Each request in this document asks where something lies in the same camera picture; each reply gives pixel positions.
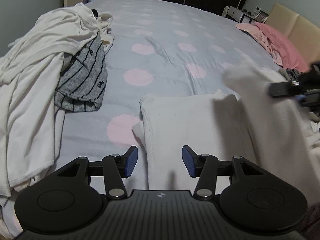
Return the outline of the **white fleece garment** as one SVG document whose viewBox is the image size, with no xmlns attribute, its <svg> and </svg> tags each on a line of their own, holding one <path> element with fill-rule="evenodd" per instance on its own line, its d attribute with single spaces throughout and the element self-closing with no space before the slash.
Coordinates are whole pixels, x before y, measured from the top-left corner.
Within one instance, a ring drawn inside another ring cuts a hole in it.
<svg viewBox="0 0 320 240">
<path fill-rule="evenodd" d="M 222 75 L 231 94 L 159 97 L 140 101 L 142 121 L 133 132 L 146 150 L 151 190 L 195 189 L 182 161 L 182 148 L 220 160 L 240 155 L 319 202 L 319 131 L 309 112 L 293 99 L 274 99 L 274 70 L 250 59 Z"/>
</svg>

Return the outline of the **pink pillow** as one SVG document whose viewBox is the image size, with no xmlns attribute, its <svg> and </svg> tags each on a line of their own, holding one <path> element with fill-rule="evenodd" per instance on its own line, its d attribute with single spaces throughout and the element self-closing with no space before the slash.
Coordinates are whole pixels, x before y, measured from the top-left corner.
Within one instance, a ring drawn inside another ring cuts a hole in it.
<svg viewBox="0 0 320 240">
<path fill-rule="evenodd" d="M 302 73 L 310 70 L 295 46 L 282 33 L 264 23 L 256 22 L 255 25 L 274 45 L 281 57 L 283 68 L 296 69 Z"/>
</svg>

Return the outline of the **bedside table with items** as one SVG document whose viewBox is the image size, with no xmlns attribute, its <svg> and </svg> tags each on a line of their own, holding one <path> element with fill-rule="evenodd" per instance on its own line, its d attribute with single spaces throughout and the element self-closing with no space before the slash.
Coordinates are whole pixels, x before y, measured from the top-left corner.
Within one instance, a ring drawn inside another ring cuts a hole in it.
<svg viewBox="0 0 320 240">
<path fill-rule="evenodd" d="M 258 12 L 254 15 L 247 10 L 241 11 L 238 8 L 232 6 L 226 6 L 223 10 L 222 17 L 233 20 L 237 23 L 254 23 L 260 22 L 265 23 L 268 19 L 269 14 L 258 10 Z"/>
</svg>

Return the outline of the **grey striped garment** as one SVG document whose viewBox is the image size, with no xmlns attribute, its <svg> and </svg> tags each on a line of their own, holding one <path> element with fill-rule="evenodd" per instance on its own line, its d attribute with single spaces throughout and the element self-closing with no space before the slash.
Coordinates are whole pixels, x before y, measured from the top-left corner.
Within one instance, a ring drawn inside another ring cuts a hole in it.
<svg viewBox="0 0 320 240">
<path fill-rule="evenodd" d="M 97 35 L 75 55 L 64 53 L 54 105 L 70 112 L 97 111 L 107 83 L 105 51 Z"/>
</svg>

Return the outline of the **light pink cloth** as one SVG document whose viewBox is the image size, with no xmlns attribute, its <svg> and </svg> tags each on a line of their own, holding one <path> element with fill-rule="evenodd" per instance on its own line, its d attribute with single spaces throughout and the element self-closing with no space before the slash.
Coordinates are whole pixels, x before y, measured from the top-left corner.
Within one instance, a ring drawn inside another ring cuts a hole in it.
<svg viewBox="0 0 320 240">
<path fill-rule="evenodd" d="M 275 46 L 268 39 L 268 37 L 256 25 L 250 23 L 238 23 L 235 25 L 235 27 L 257 41 L 271 55 L 274 63 L 279 66 L 283 66 L 280 53 L 276 50 Z"/>
</svg>

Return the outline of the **white crumpled clothes pile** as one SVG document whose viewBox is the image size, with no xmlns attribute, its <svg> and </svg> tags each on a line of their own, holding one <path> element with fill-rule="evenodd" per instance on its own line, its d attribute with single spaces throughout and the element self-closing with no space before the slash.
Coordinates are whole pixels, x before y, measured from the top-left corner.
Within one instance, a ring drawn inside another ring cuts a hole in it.
<svg viewBox="0 0 320 240">
<path fill-rule="evenodd" d="M 54 105 L 64 53 L 97 35 L 112 47 L 112 16 L 82 3 L 41 15 L 1 57 L 1 208 L 43 179 L 60 153 L 65 111 Z"/>
</svg>

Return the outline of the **beige padded headboard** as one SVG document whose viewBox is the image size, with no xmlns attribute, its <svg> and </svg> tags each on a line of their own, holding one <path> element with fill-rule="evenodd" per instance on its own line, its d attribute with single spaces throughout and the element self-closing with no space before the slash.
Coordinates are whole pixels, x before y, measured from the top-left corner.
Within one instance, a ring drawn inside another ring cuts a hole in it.
<svg viewBox="0 0 320 240">
<path fill-rule="evenodd" d="M 279 3 L 274 3 L 265 23 L 282 33 L 307 64 L 319 61 L 320 29 L 315 24 Z"/>
</svg>

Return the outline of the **polka dot bed sheet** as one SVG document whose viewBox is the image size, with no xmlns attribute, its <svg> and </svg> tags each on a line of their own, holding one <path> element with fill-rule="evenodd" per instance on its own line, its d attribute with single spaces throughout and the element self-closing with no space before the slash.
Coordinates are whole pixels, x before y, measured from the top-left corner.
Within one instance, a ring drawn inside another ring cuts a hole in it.
<svg viewBox="0 0 320 240">
<path fill-rule="evenodd" d="M 113 17 L 106 90 L 99 110 L 66 114 L 55 169 L 79 156 L 97 161 L 135 145 L 138 163 L 125 185 L 150 190 L 146 150 L 132 129 L 142 121 L 144 96 L 231 94 L 221 75 L 246 57 L 278 69 L 233 21 L 210 12 L 156 0 L 95 0 L 89 7 Z"/>
</svg>

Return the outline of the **dark floral folded garment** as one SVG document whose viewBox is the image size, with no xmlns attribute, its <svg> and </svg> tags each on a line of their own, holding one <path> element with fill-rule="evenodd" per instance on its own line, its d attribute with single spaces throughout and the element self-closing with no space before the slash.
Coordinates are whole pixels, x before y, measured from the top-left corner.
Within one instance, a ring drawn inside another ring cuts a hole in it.
<svg viewBox="0 0 320 240">
<path fill-rule="evenodd" d="M 288 82 L 291 82 L 291 81 L 298 81 L 299 77 L 302 75 L 301 72 L 299 72 L 298 70 L 296 69 L 290 69 L 290 68 L 280 68 L 278 70 L 278 72 L 283 76 L 285 77 L 285 79 L 288 81 Z"/>
</svg>

